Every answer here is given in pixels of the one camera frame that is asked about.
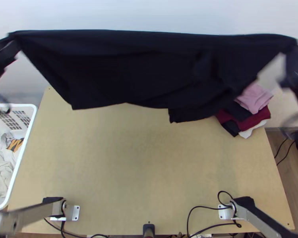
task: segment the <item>pink cloth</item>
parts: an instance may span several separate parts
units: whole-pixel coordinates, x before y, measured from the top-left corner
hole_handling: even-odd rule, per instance
[[[272,97],[273,95],[267,89],[253,83],[235,101],[252,114],[256,114],[259,110],[267,106]]]

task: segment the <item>wooden floor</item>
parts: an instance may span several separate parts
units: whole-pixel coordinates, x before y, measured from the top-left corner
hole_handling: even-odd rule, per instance
[[[282,137],[279,131],[267,131],[267,136],[268,136],[273,154],[275,155],[279,145],[284,140],[284,138]],[[277,162],[286,155],[291,142],[292,141],[289,140],[283,144],[279,152],[279,155],[276,158]],[[284,189],[286,192],[292,217],[295,223],[296,232],[298,232],[298,151],[295,144],[292,145],[289,151],[288,157],[279,164],[278,169],[281,176],[281,180],[284,185]],[[16,237],[17,238],[61,238],[61,235],[18,233],[16,234]]]

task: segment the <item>metal bracket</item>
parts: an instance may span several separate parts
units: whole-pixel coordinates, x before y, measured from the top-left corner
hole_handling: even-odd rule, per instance
[[[51,221],[77,221],[79,217],[80,206],[63,204],[65,217],[51,217]]]
[[[217,206],[218,208],[224,208],[222,204]],[[242,218],[239,217],[234,217],[235,214],[235,206],[233,206],[233,209],[222,209],[219,210],[219,217],[221,220],[243,220]]]

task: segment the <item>clothes in basket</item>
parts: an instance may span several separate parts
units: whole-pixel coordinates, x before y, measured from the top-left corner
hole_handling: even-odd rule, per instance
[[[5,197],[15,167],[18,148],[22,139],[16,140],[10,133],[0,135],[0,198]]]

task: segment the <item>stack of folded clothes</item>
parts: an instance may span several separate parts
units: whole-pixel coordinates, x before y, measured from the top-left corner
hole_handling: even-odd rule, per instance
[[[253,83],[215,116],[232,136],[248,138],[254,129],[263,126],[271,118],[267,105],[272,96],[268,90]]]

